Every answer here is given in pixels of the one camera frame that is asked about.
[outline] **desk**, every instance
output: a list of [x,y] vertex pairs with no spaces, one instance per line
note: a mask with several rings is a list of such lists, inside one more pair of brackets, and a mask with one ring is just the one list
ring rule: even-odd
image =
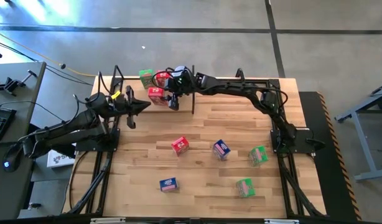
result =
[[[0,64],[1,83],[5,82],[7,77],[22,80],[27,76],[28,70],[32,70],[38,75],[38,78],[30,77],[25,82],[25,87],[18,87],[14,90],[17,96],[0,92],[0,104],[8,101],[23,100],[36,102],[45,67],[45,62]],[[1,142],[13,142],[27,134],[30,119],[34,111],[34,104],[13,103],[4,105],[4,107],[17,110],[14,121],[1,140]],[[6,151],[7,145],[0,145],[0,220],[18,217],[27,194],[33,165],[32,160],[22,158],[21,164],[15,172],[4,172],[2,168],[2,158]]]
[[[105,77],[107,85],[110,79]],[[289,96],[285,104],[288,121],[305,126],[296,80],[280,78],[279,82]],[[139,80],[126,80],[124,84],[138,83]],[[136,129],[129,129],[125,118],[119,125],[121,137],[113,156],[105,217],[286,217],[277,158],[272,153],[269,135],[271,119],[257,111],[248,99],[196,94],[194,115],[141,113],[134,120]],[[176,157],[170,144],[180,136],[189,140],[190,150]],[[212,144],[219,139],[231,149],[226,162],[212,156]],[[261,167],[251,167],[248,153],[260,145],[266,147],[269,161]],[[96,153],[89,153],[78,166],[72,185],[73,203],[90,184],[95,156]],[[313,160],[304,154],[294,157],[301,189],[325,213]],[[179,192],[160,192],[159,181],[170,177],[177,178]],[[235,182],[247,177],[253,181],[256,196],[239,198]],[[291,200],[297,211],[292,191]],[[68,200],[63,212],[67,210]]]

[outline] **keyboard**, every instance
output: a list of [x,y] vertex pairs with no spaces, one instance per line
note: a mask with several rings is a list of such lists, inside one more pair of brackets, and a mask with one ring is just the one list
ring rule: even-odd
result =
[[16,112],[16,110],[0,107],[0,140],[3,138],[4,133],[9,128]]

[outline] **small box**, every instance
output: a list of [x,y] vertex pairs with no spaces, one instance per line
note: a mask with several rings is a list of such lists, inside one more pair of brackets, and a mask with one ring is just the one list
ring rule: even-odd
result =
[[226,157],[230,151],[230,148],[224,143],[223,140],[219,140],[213,144],[213,152],[222,161],[226,160]]
[[149,87],[154,87],[154,84],[152,84],[152,76],[154,74],[152,73],[153,73],[152,69],[141,70],[139,72],[141,83],[145,89],[148,89]]
[[172,149],[174,150],[177,156],[187,151],[189,148],[190,148],[190,144],[185,137],[181,137],[172,143]]
[[249,152],[249,158],[252,162],[252,166],[256,166],[262,162],[268,161],[266,150],[264,146],[257,146]]
[[164,99],[165,91],[158,87],[148,88],[148,97],[158,106],[167,106],[167,101]]
[[175,177],[166,180],[161,180],[159,181],[159,185],[161,186],[161,192],[169,192],[172,190],[177,190],[179,188]]
[[170,75],[167,72],[159,73],[155,76],[156,84],[159,87],[164,88],[165,87],[165,81],[170,77]]
[[252,180],[250,178],[238,181],[236,183],[236,187],[238,188],[241,197],[250,197],[255,195]]

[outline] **blue box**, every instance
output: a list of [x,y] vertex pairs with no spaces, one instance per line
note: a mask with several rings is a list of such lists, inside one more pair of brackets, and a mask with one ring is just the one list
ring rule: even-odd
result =
[[230,151],[230,148],[224,143],[223,140],[219,140],[213,144],[213,152],[220,160],[224,161]]
[[161,186],[161,192],[168,192],[171,190],[177,190],[179,188],[175,177],[161,180],[159,181],[159,185]]

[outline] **wooden table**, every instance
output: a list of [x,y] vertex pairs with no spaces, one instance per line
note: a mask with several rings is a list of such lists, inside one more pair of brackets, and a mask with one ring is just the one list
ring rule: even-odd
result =
[[[105,77],[109,86],[111,77]],[[286,117],[295,126],[305,126],[294,78],[280,78],[289,100]],[[140,85],[126,80],[125,85]],[[121,119],[121,137],[114,153],[105,201],[105,217],[217,217],[285,218],[284,198],[276,155],[272,153],[271,120],[246,98],[196,94],[195,114],[141,113],[134,117],[137,128],[129,129]],[[177,157],[171,142],[185,136],[190,150]],[[212,154],[212,144],[223,139],[230,147],[228,160]],[[251,167],[248,153],[265,146],[269,161]],[[81,161],[72,184],[75,204],[90,185],[96,153]],[[322,213],[324,201],[311,157],[295,154],[301,189]],[[162,193],[159,181],[176,177],[178,192]],[[235,182],[250,177],[256,196],[239,198]],[[296,203],[291,190],[292,207]],[[95,206],[100,196],[97,190]],[[68,210],[68,200],[63,211]]]

